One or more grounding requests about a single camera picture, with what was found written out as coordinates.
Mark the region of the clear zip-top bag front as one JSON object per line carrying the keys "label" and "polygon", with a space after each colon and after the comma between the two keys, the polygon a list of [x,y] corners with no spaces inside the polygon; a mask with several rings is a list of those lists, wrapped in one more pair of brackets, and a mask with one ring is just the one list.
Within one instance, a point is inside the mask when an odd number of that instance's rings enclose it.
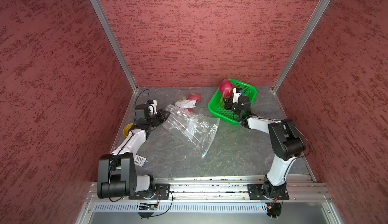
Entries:
{"label": "clear zip-top bag front", "polygon": [[162,126],[189,147],[197,150],[205,158],[216,136],[220,119],[207,117],[168,105],[170,113]]}

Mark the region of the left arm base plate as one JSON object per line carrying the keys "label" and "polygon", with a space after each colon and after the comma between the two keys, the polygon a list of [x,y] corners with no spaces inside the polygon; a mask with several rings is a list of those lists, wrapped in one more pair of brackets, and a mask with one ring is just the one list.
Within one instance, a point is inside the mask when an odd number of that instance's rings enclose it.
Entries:
{"label": "left arm base plate", "polygon": [[133,196],[129,196],[128,199],[145,201],[168,200],[171,196],[170,187],[170,184],[155,184],[152,190],[137,192]]}

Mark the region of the clear zip-top bag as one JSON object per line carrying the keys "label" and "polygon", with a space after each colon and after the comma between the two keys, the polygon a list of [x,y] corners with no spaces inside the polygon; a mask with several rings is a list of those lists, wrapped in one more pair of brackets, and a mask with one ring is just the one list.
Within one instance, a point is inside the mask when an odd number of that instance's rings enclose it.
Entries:
{"label": "clear zip-top bag", "polygon": [[189,112],[195,112],[203,101],[204,94],[200,89],[184,89],[175,94],[175,106]]}
{"label": "clear zip-top bag", "polygon": [[205,158],[216,136],[220,119],[207,117],[168,105],[170,113],[162,126],[189,147],[197,150]]}

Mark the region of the bag dragon fruit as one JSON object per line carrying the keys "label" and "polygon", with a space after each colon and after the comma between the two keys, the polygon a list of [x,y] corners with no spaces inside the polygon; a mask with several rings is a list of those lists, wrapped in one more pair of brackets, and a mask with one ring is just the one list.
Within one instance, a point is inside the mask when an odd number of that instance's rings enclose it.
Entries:
{"label": "bag dragon fruit", "polygon": [[200,104],[203,100],[203,97],[201,93],[190,93],[189,95],[182,96],[180,99],[189,101],[195,100],[196,104]]}

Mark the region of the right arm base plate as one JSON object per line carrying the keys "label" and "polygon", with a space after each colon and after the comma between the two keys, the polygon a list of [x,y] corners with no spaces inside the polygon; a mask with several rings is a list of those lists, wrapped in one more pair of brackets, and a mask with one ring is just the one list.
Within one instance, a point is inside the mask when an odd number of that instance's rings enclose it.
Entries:
{"label": "right arm base plate", "polygon": [[281,186],[272,186],[270,183],[248,184],[247,189],[250,200],[274,201],[275,199],[290,199],[286,184]]}

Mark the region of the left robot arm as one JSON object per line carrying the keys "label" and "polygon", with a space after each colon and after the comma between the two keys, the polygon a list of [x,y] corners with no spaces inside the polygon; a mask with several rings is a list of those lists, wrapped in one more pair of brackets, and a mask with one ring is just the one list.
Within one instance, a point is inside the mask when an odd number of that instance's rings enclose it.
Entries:
{"label": "left robot arm", "polygon": [[100,199],[130,197],[139,192],[156,192],[151,174],[138,175],[135,168],[135,156],[146,142],[152,130],[164,123],[170,112],[157,109],[157,101],[135,107],[134,123],[125,130],[126,138],[110,154],[99,159],[97,195]]}

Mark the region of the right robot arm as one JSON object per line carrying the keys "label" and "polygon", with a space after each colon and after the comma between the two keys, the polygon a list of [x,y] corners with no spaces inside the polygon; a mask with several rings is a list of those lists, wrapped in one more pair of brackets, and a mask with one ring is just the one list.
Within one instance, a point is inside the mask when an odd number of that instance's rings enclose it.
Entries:
{"label": "right robot arm", "polygon": [[291,166],[306,149],[300,132],[291,119],[269,119],[254,114],[247,96],[241,95],[235,102],[231,98],[224,98],[222,102],[224,109],[232,111],[242,126],[270,136],[275,157],[264,177],[261,193],[266,199],[275,199],[286,190],[286,178]]}

